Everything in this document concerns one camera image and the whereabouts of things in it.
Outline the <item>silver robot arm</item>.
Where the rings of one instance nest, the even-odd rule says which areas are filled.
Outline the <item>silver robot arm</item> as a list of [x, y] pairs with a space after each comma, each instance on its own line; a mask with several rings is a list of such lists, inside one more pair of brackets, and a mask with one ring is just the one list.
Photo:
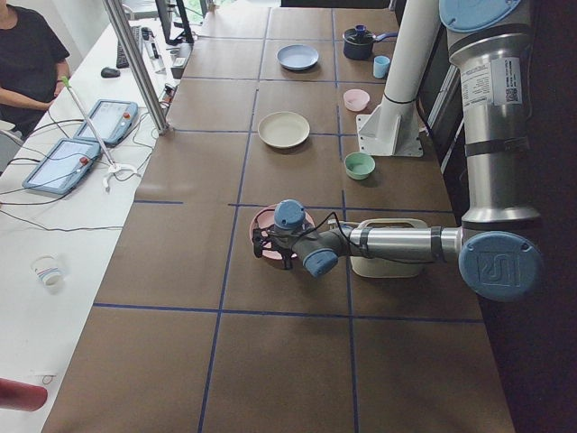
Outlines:
[[357, 118], [362, 155], [417, 154], [415, 101], [436, 35], [447, 31], [448, 57], [459, 74], [470, 207], [457, 228], [407, 218], [360, 223], [307, 221], [286, 199], [272, 220], [251, 226], [253, 252], [272, 252], [290, 268], [299, 259], [313, 276], [349, 257], [367, 278], [406, 278], [429, 263], [457, 262], [465, 283], [496, 301], [521, 299], [542, 280], [543, 258], [523, 231], [540, 220], [520, 184], [528, 151], [522, 57], [531, 45], [528, 1], [409, 1], [380, 104]]

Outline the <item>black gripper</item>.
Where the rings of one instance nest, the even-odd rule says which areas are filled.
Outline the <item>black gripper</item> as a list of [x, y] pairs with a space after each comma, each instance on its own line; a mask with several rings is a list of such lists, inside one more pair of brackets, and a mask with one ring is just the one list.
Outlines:
[[256, 226], [252, 229], [252, 248], [256, 258], [262, 258], [264, 251], [273, 251], [280, 255], [284, 270], [292, 270], [293, 252], [283, 246], [271, 227], [263, 228]]

